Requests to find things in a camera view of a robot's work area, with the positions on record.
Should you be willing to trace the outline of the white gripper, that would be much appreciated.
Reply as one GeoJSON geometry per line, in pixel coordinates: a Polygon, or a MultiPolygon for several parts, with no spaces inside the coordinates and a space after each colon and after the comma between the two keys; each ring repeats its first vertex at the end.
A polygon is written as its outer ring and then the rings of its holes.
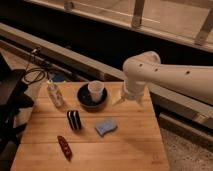
{"type": "Polygon", "coordinates": [[[144,89],[144,84],[128,84],[127,82],[125,82],[121,89],[121,95],[118,95],[113,99],[112,105],[115,106],[117,104],[121,104],[124,102],[124,99],[139,100],[144,95],[144,89]]]}

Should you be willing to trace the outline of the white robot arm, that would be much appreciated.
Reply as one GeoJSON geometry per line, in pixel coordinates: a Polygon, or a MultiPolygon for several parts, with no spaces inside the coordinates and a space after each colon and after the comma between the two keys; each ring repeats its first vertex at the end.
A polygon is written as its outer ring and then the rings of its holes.
{"type": "Polygon", "coordinates": [[[141,102],[147,83],[213,105],[213,66],[162,64],[160,56],[147,51],[123,63],[124,82],[113,105],[134,100],[141,102]]]}

